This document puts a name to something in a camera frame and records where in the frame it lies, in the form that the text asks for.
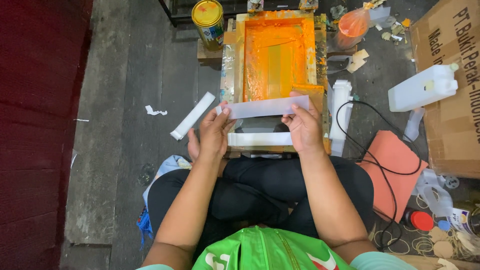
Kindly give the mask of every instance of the can lid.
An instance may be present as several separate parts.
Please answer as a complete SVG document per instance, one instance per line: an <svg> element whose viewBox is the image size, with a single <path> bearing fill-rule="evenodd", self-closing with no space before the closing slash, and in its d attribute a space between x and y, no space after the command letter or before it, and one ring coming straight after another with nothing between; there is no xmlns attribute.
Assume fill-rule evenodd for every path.
<svg viewBox="0 0 480 270"><path fill-rule="evenodd" d="M410 221L412 222L413 227L422 231L429 231L433 228L433 219L425 212L413 212L410 216Z"/></svg>
<svg viewBox="0 0 480 270"><path fill-rule="evenodd" d="M450 229L450 222L438 221L438 227L444 231L448 231Z"/></svg>
<svg viewBox="0 0 480 270"><path fill-rule="evenodd" d="M198 2L192 10L192 20L200 27L210 27L218 22L223 15L223 8L215 0Z"/></svg>

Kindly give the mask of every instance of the person's left hand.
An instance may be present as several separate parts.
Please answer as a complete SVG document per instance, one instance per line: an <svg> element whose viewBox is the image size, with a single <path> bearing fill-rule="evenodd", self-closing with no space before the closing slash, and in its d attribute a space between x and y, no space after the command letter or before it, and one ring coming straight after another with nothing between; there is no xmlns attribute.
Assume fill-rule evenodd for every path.
<svg viewBox="0 0 480 270"><path fill-rule="evenodd" d="M227 151L227 133L236 122L229 120L229 109L223 109L220 115L216 114L215 108L207 113L200 123L200 154L199 157L208 159L222 159Z"/></svg>

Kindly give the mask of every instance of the zipper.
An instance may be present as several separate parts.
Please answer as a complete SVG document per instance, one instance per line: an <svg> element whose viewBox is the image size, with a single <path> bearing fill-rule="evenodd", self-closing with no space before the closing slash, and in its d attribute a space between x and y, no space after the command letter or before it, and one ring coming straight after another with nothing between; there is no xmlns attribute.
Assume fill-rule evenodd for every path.
<svg viewBox="0 0 480 270"><path fill-rule="evenodd" d="M288 258L290 259L290 263L292 264L292 268L294 270L300 270L300 264L298 263L297 259L295 258L295 256L293 255L293 251L292 249L290 248L290 245L288 244L287 240L280 235L280 233L274 229L274 232L278 235L278 237L280 238L280 240L282 240L282 243L283 243L283 247L286 249L287 251L287 256Z"/></svg>
<svg viewBox="0 0 480 270"><path fill-rule="evenodd" d="M258 226L255 226L255 228L260 233L260 239L262 241L262 247L263 247L264 258L265 258L265 264L266 264L266 267L267 267L266 270L270 270L270 264L268 263L268 256L267 256L267 248L265 246L264 233L260 230L260 228Z"/></svg>

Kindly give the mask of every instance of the paint can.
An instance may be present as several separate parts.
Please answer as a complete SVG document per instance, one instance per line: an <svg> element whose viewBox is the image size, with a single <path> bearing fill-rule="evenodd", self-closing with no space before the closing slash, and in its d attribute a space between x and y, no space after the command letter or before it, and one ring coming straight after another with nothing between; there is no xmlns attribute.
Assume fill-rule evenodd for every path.
<svg viewBox="0 0 480 270"><path fill-rule="evenodd" d="M209 51L223 49L223 8L215 0L201 0L192 10L192 20Z"/></svg>

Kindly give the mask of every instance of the plastic jerry can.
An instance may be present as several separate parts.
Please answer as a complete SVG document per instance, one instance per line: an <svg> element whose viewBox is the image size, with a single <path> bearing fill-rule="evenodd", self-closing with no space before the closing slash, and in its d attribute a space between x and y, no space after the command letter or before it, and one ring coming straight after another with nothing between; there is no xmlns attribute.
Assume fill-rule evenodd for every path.
<svg viewBox="0 0 480 270"><path fill-rule="evenodd" d="M408 111L453 96L458 65L433 65L388 90L390 111Z"/></svg>

